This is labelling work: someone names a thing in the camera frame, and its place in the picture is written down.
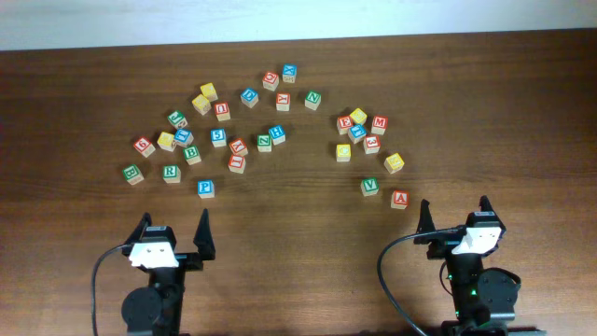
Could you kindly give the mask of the yellow C block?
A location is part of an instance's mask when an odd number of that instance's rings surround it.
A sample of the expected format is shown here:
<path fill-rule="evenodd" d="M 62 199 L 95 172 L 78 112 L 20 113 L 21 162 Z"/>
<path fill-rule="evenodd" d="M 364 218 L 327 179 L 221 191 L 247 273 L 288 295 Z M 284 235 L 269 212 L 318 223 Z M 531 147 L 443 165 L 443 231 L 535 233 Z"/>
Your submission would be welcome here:
<path fill-rule="evenodd" d="M 348 162 L 351 160 L 352 151 L 349 144 L 338 144 L 336 146 L 336 161 Z"/>

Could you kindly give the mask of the green V block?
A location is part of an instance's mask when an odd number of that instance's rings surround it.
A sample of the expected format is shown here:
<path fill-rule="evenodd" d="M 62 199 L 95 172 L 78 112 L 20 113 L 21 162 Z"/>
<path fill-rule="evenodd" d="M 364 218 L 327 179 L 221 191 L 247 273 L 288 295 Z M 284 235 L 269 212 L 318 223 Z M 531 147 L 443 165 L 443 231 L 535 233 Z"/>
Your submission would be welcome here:
<path fill-rule="evenodd" d="M 380 186 L 375 177 L 364 178 L 361 181 L 360 188 L 365 197 L 376 195 L 379 192 Z"/>

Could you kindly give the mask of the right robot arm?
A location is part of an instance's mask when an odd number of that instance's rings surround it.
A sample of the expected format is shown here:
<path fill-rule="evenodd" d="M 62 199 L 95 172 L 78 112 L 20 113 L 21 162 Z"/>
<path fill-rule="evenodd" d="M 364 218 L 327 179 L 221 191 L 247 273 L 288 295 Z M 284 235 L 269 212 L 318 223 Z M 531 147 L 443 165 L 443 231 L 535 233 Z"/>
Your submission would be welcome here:
<path fill-rule="evenodd" d="M 429 259 L 441 259 L 448 270 L 456 319 L 441 325 L 444 335 L 506 335 L 515 319 L 514 305 L 521 279 L 500 268 L 485 268 L 482 260 L 498 249 L 507 231 L 489 199 L 479 199 L 479 210 L 463 225 L 438 230 L 430 202 L 421 201 L 416 245 L 428 247 Z"/>

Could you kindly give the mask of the blue P block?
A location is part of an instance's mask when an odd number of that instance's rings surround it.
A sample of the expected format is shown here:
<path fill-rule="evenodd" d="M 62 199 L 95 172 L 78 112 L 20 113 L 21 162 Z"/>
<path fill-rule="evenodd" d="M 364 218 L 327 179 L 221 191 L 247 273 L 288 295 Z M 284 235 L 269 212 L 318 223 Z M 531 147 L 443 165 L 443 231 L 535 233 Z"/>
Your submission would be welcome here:
<path fill-rule="evenodd" d="M 200 180 L 197 184 L 198 196 L 202 199 L 210 199 L 215 197 L 215 183 L 211 179 Z"/>

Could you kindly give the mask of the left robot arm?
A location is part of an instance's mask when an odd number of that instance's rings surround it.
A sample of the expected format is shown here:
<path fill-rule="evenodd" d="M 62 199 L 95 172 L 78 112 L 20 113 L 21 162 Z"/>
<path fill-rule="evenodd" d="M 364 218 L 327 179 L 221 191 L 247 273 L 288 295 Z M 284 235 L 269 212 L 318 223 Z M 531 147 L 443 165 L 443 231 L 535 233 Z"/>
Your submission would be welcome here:
<path fill-rule="evenodd" d="M 195 252 L 177 252 L 174 230 L 154 226 L 145 213 L 125 241 L 122 255 L 132 267 L 148 275 L 148 284 L 133 290 L 122 303 L 121 315 L 129 335 L 178 335 L 185 294 L 185 278 L 215 259 L 209 212 L 203 210 L 193 244 Z"/>

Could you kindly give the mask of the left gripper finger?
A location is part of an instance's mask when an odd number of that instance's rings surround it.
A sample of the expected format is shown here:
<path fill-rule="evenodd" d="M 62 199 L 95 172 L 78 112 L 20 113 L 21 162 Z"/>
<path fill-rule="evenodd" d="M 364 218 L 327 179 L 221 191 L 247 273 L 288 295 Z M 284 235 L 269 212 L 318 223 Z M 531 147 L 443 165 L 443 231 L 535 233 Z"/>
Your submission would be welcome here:
<path fill-rule="evenodd" d="M 132 233 L 125 240 L 124 244 L 125 245 L 133 245 L 133 244 L 138 243 L 141 240 L 146 228 L 150 227 L 151 225 L 152 225 L 152 219 L 151 219 L 150 214 L 144 213 L 142 215 L 139 223 L 133 229 Z"/>
<path fill-rule="evenodd" d="M 211 233 L 209 211 L 204 209 L 201 213 L 193 244 L 197 247 L 202 260 L 215 260 L 215 243 Z"/>

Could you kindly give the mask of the green R block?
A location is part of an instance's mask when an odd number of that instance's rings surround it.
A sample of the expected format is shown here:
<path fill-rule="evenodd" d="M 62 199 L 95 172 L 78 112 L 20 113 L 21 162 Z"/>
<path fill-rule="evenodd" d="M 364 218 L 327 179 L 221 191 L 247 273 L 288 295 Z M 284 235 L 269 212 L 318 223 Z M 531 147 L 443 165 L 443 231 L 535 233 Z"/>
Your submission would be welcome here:
<path fill-rule="evenodd" d="M 168 184 L 181 182 L 181 170 L 177 165 L 165 165 L 162 169 L 162 178 Z"/>

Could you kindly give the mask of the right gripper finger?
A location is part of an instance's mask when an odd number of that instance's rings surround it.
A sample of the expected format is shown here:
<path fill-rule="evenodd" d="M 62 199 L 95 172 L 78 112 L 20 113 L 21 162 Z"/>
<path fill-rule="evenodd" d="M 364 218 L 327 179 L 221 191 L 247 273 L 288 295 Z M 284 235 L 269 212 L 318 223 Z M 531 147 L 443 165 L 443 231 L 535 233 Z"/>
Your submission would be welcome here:
<path fill-rule="evenodd" d="M 428 233 L 436 230 L 433 218 L 430 212 L 430 202 L 426 199 L 421 200 L 419 222 L 417 233 Z"/>
<path fill-rule="evenodd" d="M 481 196 L 479 199 L 479 210 L 481 212 L 494 212 L 493 206 L 486 195 Z"/>

